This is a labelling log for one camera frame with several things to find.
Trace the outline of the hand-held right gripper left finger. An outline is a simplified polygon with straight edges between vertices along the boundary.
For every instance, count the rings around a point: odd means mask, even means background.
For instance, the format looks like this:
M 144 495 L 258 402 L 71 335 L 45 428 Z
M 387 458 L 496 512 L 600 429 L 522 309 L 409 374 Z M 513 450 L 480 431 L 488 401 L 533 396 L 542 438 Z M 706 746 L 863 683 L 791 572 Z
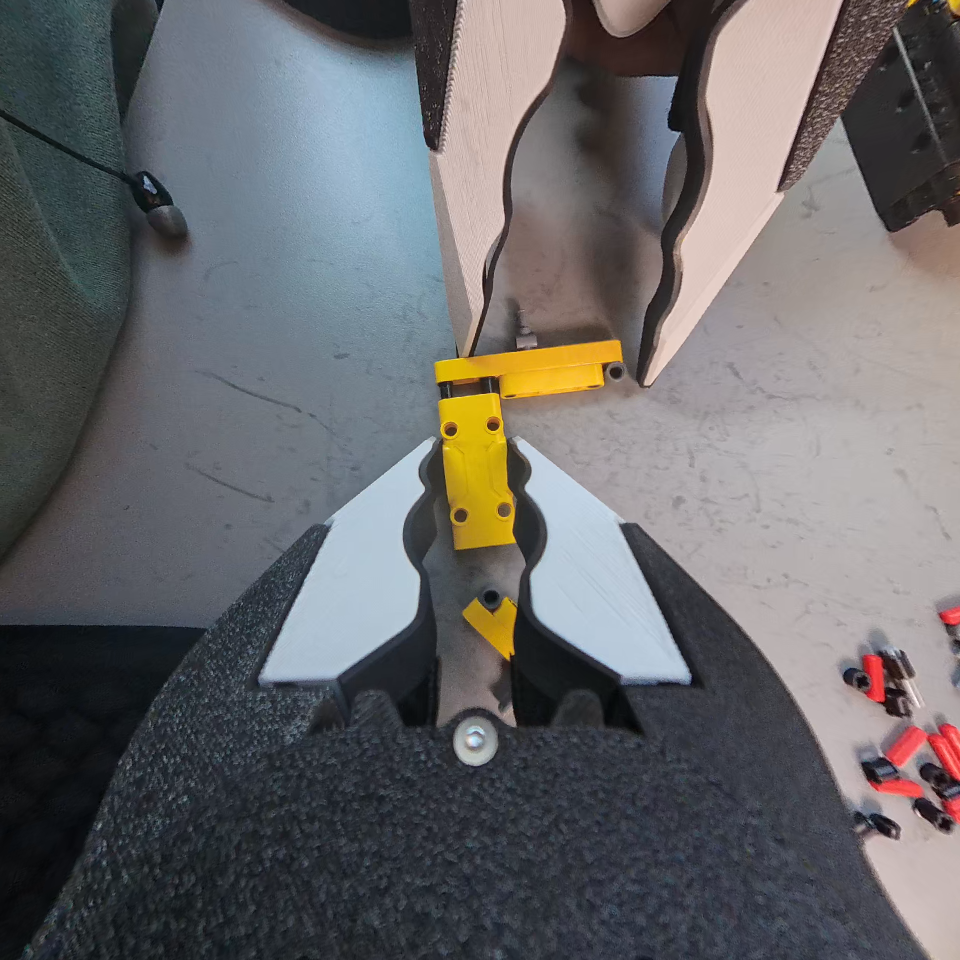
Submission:
M 404 725 L 435 725 L 440 661 L 425 558 L 441 460 L 440 441 L 427 438 L 322 525 L 260 687 L 322 690 L 343 722 L 361 694 L 381 691 Z

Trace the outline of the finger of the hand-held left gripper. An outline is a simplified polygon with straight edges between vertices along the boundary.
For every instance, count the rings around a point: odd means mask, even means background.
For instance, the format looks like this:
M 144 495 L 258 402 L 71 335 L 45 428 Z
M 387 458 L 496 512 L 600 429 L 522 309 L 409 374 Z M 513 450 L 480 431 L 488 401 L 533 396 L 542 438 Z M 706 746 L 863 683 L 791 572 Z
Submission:
M 686 165 L 661 234 L 638 382 L 690 337 L 783 199 L 786 162 L 841 12 L 839 1 L 726 2 L 683 84 Z
M 513 160 L 553 82 L 569 25 L 570 3 L 563 1 L 453 7 L 429 172 L 458 357 L 476 349 L 512 217 Z

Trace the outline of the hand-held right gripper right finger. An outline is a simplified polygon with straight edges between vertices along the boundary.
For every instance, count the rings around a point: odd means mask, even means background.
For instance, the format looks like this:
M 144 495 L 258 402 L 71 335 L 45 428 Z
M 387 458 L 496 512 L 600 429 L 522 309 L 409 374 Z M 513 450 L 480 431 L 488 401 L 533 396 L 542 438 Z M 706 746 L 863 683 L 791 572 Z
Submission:
M 629 690 L 689 688 L 694 672 L 627 521 L 526 439 L 509 441 L 509 480 L 524 562 L 510 656 L 517 725 L 551 725 L 583 691 L 601 726 L 639 726 Z

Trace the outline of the yellow lego beam assembly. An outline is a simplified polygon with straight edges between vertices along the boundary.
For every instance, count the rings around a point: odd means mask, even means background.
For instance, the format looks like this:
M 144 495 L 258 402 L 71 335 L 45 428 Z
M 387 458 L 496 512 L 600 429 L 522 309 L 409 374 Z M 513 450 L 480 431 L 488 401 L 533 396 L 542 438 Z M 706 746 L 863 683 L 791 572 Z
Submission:
M 493 586 L 481 589 L 462 610 L 463 620 L 506 662 L 515 653 L 517 616 L 515 601 Z
M 525 400 L 601 389 L 627 377 L 621 343 L 616 339 L 560 345 L 540 343 L 521 307 L 509 301 L 512 351 L 438 361 L 434 366 L 439 396 L 494 393 L 503 400 Z

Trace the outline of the yellow lego panel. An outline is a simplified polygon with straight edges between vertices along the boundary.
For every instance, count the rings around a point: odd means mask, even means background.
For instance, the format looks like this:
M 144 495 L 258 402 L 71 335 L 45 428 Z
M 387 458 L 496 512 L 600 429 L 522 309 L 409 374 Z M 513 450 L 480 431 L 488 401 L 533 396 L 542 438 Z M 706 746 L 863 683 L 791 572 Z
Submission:
M 513 544 L 515 498 L 499 394 L 441 398 L 438 417 L 454 549 Z

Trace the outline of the yellow black lego truck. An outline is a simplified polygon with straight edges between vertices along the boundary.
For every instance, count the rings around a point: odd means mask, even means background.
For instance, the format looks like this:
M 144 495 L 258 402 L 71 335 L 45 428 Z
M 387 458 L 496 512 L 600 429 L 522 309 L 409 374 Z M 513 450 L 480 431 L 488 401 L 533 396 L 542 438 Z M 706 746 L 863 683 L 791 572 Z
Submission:
M 930 212 L 959 223 L 958 2 L 911 2 L 843 113 L 889 233 Z

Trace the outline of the pile of small lego parts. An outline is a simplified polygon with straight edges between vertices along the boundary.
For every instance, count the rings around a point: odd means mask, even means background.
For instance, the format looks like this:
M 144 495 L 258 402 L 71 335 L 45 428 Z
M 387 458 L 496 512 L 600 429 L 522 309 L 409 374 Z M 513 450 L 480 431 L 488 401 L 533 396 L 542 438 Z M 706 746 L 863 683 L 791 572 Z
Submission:
M 929 708 L 906 650 L 873 641 L 858 663 L 846 666 L 842 680 L 894 721 L 878 748 L 859 754 L 866 785 L 880 797 L 909 802 L 914 815 L 938 834 L 958 834 L 958 724 Z

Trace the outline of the person's green hoodie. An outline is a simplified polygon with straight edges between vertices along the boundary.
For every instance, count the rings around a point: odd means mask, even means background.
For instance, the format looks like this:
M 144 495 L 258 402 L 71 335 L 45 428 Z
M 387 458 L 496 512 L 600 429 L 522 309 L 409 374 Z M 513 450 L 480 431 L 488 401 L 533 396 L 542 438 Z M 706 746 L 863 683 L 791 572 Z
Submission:
M 122 120 L 156 2 L 3 1 L 2 111 L 126 166 Z M 66 470 L 129 305 L 124 184 L 1 123 L 1 552 Z

